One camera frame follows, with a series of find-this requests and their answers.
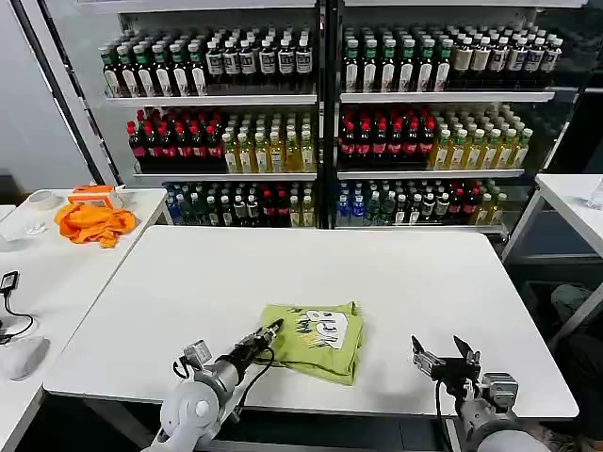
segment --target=soda bottle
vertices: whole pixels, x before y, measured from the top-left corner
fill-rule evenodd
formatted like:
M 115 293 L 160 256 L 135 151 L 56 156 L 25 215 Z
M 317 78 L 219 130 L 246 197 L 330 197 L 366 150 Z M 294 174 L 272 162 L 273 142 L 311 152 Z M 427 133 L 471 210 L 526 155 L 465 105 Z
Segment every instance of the soda bottle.
M 385 145 L 387 142 L 385 118 L 379 123 L 379 128 L 373 142 L 372 157 L 376 163 L 383 163 L 387 160 L 387 153 L 385 153 Z

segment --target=shelf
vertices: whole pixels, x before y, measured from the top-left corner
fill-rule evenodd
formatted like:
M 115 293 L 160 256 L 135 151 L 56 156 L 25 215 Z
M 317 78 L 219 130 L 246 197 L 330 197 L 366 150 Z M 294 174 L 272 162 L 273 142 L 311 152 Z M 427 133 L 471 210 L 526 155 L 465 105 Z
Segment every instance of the shelf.
M 161 186 L 166 182 L 305 182 L 315 181 L 315 172 L 271 172 L 252 174 L 134 174 L 134 179 L 145 186 Z
M 316 94 L 263 94 L 242 96 L 190 96 L 190 97 L 123 97 L 107 98 L 109 105 L 144 106 L 226 106 L 226 105 L 313 105 Z
M 581 8 L 587 0 L 344 0 L 346 7 Z
M 344 92 L 342 104 L 548 102 L 555 91 Z
M 77 6 L 87 13 L 119 14 L 209 9 L 313 8 L 315 4 L 316 0 L 100 0 L 80 1 Z
M 523 169 L 462 169 L 438 171 L 338 171 L 337 179 L 369 180 L 369 179 L 497 179 L 517 177 L 524 173 Z

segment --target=water bottle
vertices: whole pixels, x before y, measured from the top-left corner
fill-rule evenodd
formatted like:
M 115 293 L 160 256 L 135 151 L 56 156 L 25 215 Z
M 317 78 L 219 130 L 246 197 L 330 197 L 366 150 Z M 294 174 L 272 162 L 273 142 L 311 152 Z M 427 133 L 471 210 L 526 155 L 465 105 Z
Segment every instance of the water bottle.
M 595 191 L 586 200 L 586 205 L 591 209 L 603 210 L 603 178 L 599 181 Z

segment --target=robotic arm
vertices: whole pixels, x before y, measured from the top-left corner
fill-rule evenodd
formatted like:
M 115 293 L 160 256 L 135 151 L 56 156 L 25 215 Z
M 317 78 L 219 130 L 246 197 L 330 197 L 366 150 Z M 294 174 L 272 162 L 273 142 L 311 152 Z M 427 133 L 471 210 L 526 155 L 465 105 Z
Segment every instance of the robotic arm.
M 143 452 L 192 451 L 197 444 L 213 440 L 227 417 L 232 416 L 237 422 L 234 390 L 245 378 L 245 371 L 255 358 L 262 351 L 270 350 L 270 344 L 282 325 L 283 319 L 279 319 L 259 329 L 241 339 L 230 353 L 220 356 L 210 365 L 205 365 L 211 359 L 211 353 L 204 341 L 185 348 L 184 356 L 180 358 L 186 372 L 183 377 L 188 377 L 187 366 L 190 366 L 194 371 L 193 380 L 180 383 L 164 400 L 159 414 L 161 430 Z
M 455 398 L 454 408 L 463 421 L 470 452 L 547 452 L 548 448 L 523 431 L 513 413 L 519 385 L 507 373 L 480 376 L 480 353 L 454 336 L 462 358 L 438 358 L 413 336 L 413 363 L 421 372 L 446 386 Z M 439 402 L 436 403 L 441 421 Z M 449 444 L 446 433 L 445 444 Z

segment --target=table leg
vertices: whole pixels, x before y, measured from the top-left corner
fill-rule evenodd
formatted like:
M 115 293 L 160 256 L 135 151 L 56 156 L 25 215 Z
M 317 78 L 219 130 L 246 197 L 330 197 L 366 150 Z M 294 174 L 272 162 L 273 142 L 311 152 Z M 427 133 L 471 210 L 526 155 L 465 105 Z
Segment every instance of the table leg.
M 596 288 L 590 297 L 584 300 L 578 310 L 574 312 L 574 315 L 563 324 L 562 328 L 548 342 L 548 348 L 553 351 L 559 341 L 571 334 L 596 309 L 601 301 L 603 301 L 603 283 Z
M 86 398 L 84 403 L 137 447 L 142 449 L 153 442 L 154 434 L 142 425 L 122 403 L 95 398 Z
M 517 221 L 517 225 L 511 234 L 511 238 L 509 239 L 509 243 L 505 246 L 505 249 L 502 252 L 501 260 L 504 263 L 507 258 L 511 255 L 513 249 L 521 243 L 526 232 L 530 228 L 531 223 L 536 219 L 536 214 L 540 212 L 545 204 L 545 199 L 543 198 L 540 188 L 536 189 L 536 192 L 531 197 L 530 202 L 528 203 L 528 207 L 524 211 L 523 215 Z

